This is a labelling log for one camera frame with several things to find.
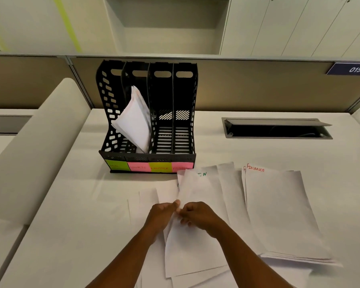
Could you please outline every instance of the black plastic file organizer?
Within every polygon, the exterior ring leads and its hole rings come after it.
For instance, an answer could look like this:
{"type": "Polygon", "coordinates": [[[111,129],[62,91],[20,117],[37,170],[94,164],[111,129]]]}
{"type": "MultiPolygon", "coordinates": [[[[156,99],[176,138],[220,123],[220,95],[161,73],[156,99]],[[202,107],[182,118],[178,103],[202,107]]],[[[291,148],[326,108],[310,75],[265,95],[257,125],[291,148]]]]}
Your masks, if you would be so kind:
{"type": "Polygon", "coordinates": [[[193,121],[197,92],[197,64],[104,60],[96,73],[108,132],[99,153],[111,172],[175,173],[192,169],[196,160],[193,121]],[[131,99],[136,86],[150,110],[148,154],[111,125],[131,99]]]}

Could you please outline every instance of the stack of paper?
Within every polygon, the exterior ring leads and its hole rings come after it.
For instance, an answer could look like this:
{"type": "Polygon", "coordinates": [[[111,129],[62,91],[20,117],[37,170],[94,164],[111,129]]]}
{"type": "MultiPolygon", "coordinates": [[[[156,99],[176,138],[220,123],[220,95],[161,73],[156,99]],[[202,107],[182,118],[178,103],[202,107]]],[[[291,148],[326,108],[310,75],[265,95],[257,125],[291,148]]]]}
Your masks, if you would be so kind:
{"type": "Polygon", "coordinates": [[[137,87],[131,87],[131,100],[112,126],[143,152],[148,152],[151,134],[149,108],[137,87]]]}
{"type": "MultiPolygon", "coordinates": [[[[240,177],[241,172],[235,170],[233,163],[179,171],[178,180],[156,182],[156,189],[139,192],[129,199],[131,223],[142,227],[154,203],[179,198],[183,206],[191,201],[204,201],[252,250],[258,255],[266,254],[268,250],[251,225],[240,177]]],[[[272,261],[269,266],[290,284],[306,287],[310,268],[296,267],[291,261],[289,265],[272,261]]],[[[219,243],[203,230],[180,225],[176,215],[150,247],[136,284],[138,288],[223,286],[237,287],[219,243]]]]}
{"type": "Polygon", "coordinates": [[[339,265],[324,244],[301,172],[252,164],[242,172],[251,226],[266,249],[261,257],[339,265]]]}

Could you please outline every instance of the ventilation hole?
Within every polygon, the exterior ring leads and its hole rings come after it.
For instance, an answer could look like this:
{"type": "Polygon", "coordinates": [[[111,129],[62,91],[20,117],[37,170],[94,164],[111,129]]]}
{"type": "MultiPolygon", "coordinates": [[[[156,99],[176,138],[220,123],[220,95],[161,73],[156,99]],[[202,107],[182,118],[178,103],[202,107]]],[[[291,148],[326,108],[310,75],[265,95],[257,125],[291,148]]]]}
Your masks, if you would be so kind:
{"type": "Polygon", "coordinates": [[[147,77],[148,71],[138,71],[138,70],[134,70],[132,71],[132,75],[134,75],[135,77],[147,77]]]}
{"type": "Polygon", "coordinates": [[[189,111],[187,110],[177,110],[176,111],[176,120],[188,120],[189,111]]]}
{"type": "Polygon", "coordinates": [[[157,78],[169,78],[172,76],[172,73],[169,71],[155,71],[154,75],[157,78]]]}
{"type": "Polygon", "coordinates": [[[159,120],[171,120],[172,119],[172,111],[171,110],[159,110],[158,112],[159,120]]]}
{"type": "Polygon", "coordinates": [[[119,69],[111,69],[110,73],[114,76],[121,76],[121,71],[122,71],[121,69],[120,70],[119,69]]]}
{"type": "Polygon", "coordinates": [[[178,78],[192,78],[193,77],[193,72],[179,71],[179,72],[176,72],[176,77],[178,77],[178,78]]]}

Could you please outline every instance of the pink sticky note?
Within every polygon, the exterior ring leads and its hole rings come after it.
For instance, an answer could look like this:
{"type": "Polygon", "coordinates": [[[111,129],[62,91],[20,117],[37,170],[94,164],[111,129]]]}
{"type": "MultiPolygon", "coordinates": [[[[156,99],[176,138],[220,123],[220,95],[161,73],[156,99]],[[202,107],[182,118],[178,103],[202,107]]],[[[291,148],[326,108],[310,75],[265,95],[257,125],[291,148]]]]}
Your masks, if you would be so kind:
{"type": "Polygon", "coordinates": [[[149,163],[140,163],[140,162],[128,162],[128,166],[132,172],[150,172],[151,167],[149,163]]]}
{"type": "Polygon", "coordinates": [[[190,162],[172,162],[172,172],[175,173],[179,170],[193,169],[193,163],[190,162]]]}

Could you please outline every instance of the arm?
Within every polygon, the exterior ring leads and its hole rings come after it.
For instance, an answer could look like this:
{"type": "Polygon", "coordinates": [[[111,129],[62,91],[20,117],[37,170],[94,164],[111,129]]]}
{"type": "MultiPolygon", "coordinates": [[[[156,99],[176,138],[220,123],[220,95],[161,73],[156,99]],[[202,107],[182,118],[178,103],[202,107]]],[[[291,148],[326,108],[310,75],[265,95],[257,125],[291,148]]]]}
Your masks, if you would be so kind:
{"type": "Polygon", "coordinates": [[[148,249],[167,226],[180,202],[155,204],[144,227],[86,288],[134,288],[148,249]]]}
{"type": "Polygon", "coordinates": [[[239,288],[291,288],[287,281],[259,258],[204,202],[190,202],[177,209],[181,223],[204,229],[218,240],[239,288]]]}

